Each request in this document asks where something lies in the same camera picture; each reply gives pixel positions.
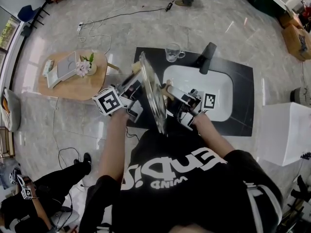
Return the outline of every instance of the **blue chair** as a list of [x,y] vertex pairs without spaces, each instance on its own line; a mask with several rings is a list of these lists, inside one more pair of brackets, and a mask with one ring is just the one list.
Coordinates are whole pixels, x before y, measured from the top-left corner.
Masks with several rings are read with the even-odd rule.
[[23,21],[23,22],[30,22],[31,20],[36,20],[37,22],[39,22],[40,24],[44,25],[42,22],[40,22],[39,20],[37,20],[37,17],[41,17],[43,18],[40,14],[40,9],[41,7],[33,10],[31,5],[27,5],[21,8],[21,10],[19,11],[17,17],[19,20]]

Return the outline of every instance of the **mug handle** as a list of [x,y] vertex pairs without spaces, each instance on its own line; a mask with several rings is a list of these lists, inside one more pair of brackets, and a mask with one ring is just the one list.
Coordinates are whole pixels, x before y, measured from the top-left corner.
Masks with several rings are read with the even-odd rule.
[[184,51],[180,51],[180,54],[178,56],[179,59],[182,59],[186,56],[186,53]]

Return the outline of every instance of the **round lid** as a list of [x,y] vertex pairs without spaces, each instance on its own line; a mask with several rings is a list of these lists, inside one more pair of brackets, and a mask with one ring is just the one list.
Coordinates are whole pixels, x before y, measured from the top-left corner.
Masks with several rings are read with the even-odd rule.
[[165,134],[166,107],[163,95],[161,94],[160,81],[146,59],[144,52],[140,54],[139,62],[141,73],[145,85],[145,90],[152,113],[155,117],[155,123],[160,133]]

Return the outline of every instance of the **green leaf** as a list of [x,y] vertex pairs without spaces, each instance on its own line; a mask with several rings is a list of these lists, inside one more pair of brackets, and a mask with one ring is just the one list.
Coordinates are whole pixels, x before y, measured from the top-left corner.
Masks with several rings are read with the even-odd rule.
[[90,63],[92,63],[93,60],[94,60],[94,53],[92,53],[91,56],[90,56],[90,58],[89,58]]

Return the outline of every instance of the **flower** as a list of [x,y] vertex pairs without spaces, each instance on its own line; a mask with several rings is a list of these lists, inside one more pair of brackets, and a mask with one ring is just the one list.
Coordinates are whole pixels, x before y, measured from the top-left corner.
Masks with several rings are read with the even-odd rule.
[[91,64],[89,61],[77,61],[77,68],[76,68],[76,74],[80,77],[84,77],[87,75],[91,67]]

